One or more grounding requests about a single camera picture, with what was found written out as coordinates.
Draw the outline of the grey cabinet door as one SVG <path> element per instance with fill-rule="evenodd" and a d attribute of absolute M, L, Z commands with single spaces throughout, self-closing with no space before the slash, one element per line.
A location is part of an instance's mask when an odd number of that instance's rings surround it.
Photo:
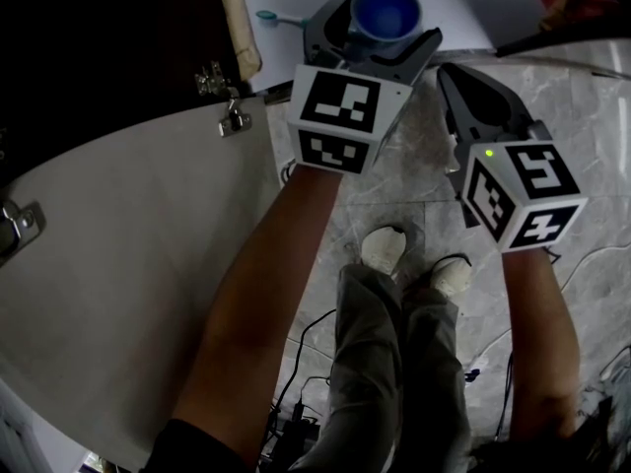
<path fill-rule="evenodd" d="M 265 105 L 222 104 L 92 141 L 16 179 L 43 232 L 0 266 L 0 379 L 118 465 L 147 461 L 207 309 L 279 190 Z"/>

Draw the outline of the person's black shirt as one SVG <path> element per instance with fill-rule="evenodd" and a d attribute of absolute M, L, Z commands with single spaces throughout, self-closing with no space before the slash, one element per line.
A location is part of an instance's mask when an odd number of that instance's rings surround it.
<path fill-rule="evenodd" d="M 558 441 L 487 442 L 473 451 L 474 466 L 466 473 L 610 473 L 616 449 L 609 443 L 609 425 L 616 413 L 614 398 L 569 438 Z M 171 420 L 159 433 L 139 473 L 255 473 L 226 445 L 199 429 Z"/>

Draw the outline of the black vanity with white sink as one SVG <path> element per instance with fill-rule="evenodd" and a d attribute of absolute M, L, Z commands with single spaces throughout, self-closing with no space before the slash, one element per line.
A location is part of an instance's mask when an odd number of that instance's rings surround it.
<path fill-rule="evenodd" d="M 241 91 L 285 83 L 302 35 L 255 13 L 307 18 L 328 0 L 245 0 L 262 70 L 247 80 L 228 0 L 0 0 L 0 188 L 92 140 L 201 106 L 194 77 L 217 63 Z M 501 55 L 631 38 L 631 0 L 547 8 L 542 0 L 419 0 L 444 51 Z"/>

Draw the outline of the person's right shoe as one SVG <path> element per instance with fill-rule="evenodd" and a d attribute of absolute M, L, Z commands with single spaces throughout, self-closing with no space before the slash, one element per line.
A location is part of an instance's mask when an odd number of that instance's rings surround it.
<path fill-rule="evenodd" d="M 464 255 L 447 256 L 433 266 L 430 287 L 446 298 L 452 298 L 467 289 L 471 273 L 472 265 Z"/>

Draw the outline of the person's grey trousers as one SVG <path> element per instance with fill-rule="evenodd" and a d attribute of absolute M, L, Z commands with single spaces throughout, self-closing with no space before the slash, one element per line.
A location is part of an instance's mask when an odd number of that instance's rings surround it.
<path fill-rule="evenodd" d="M 456 473 L 469 449 L 458 308 L 360 264 L 338 281 L 329 417 L 290 473 Z"/>

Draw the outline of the person's left shoe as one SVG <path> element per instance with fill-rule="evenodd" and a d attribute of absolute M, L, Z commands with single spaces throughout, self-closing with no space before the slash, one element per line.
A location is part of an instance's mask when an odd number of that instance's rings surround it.
<path fill-rule="evenodd" d="M 361 263 L 391 276 L 403 256 L 407 237 L 403 230 L 386 226 L 373 230 L 361 243 Z"/>

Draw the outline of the person's right forearm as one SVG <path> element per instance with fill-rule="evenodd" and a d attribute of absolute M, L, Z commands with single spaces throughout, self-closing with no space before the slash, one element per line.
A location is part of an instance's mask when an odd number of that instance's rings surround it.
<path fill-rule="evenodd" d="M 514 359 L 510 439 L 570 437 L 576 430 L 580 348 L 548 254 L 504 253 Z"/>

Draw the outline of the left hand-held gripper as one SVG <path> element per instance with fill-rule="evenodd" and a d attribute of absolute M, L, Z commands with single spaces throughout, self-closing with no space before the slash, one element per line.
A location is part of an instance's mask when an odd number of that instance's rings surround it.
<path fill-rule="evenodd" d="M 296 68 L 287 125 L 297 164 L 361 175 L 412 95 L 405 85 L 416 84 L 443 34 L 427 30 L 393 58 L 372 55 L 364 62 L 368 76 L 322 68 L 348 63 L 351 2 L 329 0 L 305 24 L 307 65 Z"/>

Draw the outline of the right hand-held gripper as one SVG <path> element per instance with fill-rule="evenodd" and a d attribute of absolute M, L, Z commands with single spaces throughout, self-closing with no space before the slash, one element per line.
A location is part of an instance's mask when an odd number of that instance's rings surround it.
<path fill-rule="evenodd" d="M 442 65 L 438 86 L 447 128 L 472 141 L 456 144 L 459 169 L 448 173 L 465 224 L 483 227 L 501 253 L 561 240 L 587 197 L 545 125 L 514 91 L 470 67 Z M 513 135 L 526 129 L 526 140 Z"/>

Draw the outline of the blue plastic cup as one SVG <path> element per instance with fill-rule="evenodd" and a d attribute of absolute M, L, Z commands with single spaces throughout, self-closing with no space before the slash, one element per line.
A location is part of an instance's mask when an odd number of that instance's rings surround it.
<path fill-rule="evenodd" d="M 413 40 L 421 31 L 421 20 L 419 0 L 350 0 L 350 36 L 370 47 Z"/>

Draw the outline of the person's shoe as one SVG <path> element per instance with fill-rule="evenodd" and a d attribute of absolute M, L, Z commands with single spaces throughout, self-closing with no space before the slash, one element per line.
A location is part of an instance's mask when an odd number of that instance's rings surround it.
<path fill-rule="evenodd" d="M 430 287 L 446 298 L 452 298 L 467 289 L 471 273 L 472 265 L 464 255 L 447 256 L 433 266 Z"/>
<path fill-rule="evenodd" d="M 391 276 L 403 256 L 407 237 L 403 230 L 386 226 L 373 230 L 361 243 L 361 263 Z"/>

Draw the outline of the green toothbrush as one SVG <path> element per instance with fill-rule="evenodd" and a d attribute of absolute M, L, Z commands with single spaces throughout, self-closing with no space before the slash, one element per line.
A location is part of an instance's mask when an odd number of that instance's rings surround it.
<path fill-rule="evenodd" d="M 287 24 L 303 29 L 309 22 L 306 18 L 297 18 L 285 14 L 278 14 L 269 10 L 259 10 L 255 13 L 255 15 L 268 26 Z"/>

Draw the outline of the person's left forearm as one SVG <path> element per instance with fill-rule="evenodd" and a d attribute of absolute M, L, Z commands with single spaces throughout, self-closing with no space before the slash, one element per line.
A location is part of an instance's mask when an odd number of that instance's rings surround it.
<path fill-rule="evenodd" d="M 286 338 L 342 176 L 295 167 L 224 276 L 176 419 L 256 465 Z"/>

